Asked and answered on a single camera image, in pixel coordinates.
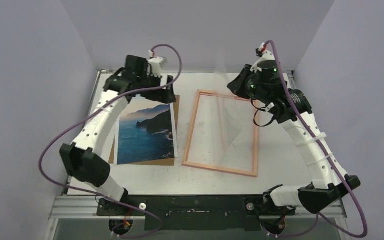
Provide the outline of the pink wooden picture frame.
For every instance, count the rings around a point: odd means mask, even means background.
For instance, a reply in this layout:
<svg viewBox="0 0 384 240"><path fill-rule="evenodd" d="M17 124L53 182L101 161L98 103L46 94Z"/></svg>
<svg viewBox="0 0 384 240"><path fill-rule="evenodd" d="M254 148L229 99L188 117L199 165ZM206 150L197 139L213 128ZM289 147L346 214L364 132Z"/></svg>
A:
<svg viewBox="0 0 384 240"><path fill-rule="evenodd" d="M253 127L253 159L251 163L244 164L216 164L214 161L214 150L211 147L211 106L207 100L212 95L210 90L199 89L195 95L189 129L187 133L186 146L182 165L221 173L257 177L259 170L259 128L254 125L253 119L256 110L249 100L237 97L242 101L248 101L252 110L252 117L248 120Z"/></svg>

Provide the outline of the clear acrylic sheet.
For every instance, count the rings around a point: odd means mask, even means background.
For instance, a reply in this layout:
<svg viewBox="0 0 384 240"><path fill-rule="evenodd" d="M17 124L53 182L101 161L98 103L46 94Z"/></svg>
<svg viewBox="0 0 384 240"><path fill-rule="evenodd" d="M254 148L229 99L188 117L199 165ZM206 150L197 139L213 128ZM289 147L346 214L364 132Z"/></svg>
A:
<svg viewBox="0 0 384 240"><path fill-rule="evenodd" d="M211 147L217 165L250 164L253 161L254 128L248 122L253 116L250 104L228 89L230 79L224 48L218 47L211 80L210 104Z"/></svg>

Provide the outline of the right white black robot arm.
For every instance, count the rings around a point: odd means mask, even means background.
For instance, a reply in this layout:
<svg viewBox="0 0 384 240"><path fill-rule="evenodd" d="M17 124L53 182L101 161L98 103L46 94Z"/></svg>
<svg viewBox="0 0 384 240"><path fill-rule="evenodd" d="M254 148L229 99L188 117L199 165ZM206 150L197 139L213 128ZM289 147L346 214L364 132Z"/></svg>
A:
<svg viewBox="0 0 384 240"><path fill-rule="evenodd" d="M349 175L339 164L325 141L305 94L298 89L284 88L275 60L265 60L252 70L246 64L240 74L227 85L237 97L260 101L263 111L272 114L291 137L311 176L302 186L277 185L264 192L262 207L270 215L287 206L302 206L317 214L349 192L361 186L356 175Z"/></svg>

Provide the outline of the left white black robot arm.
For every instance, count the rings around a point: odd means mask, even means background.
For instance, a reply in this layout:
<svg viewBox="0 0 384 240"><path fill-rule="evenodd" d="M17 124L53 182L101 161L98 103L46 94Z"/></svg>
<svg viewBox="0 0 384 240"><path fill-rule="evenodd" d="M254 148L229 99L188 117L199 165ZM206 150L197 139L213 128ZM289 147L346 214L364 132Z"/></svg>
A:
<svg viewBox="0 0 384 240"><path fill-rule="evenodd" d="M126 189L114 180L110 164L102 158L104 145L117 118L136 95L162 104L176 102L173 76L167 77L167 87L161 86L166 64L163 56L146 59L128 55L125 66L106 79L100 99L79 135L59 150L69 176L111 198L109 208L119 216L129 210L129 201L124 198Z"/></svg>

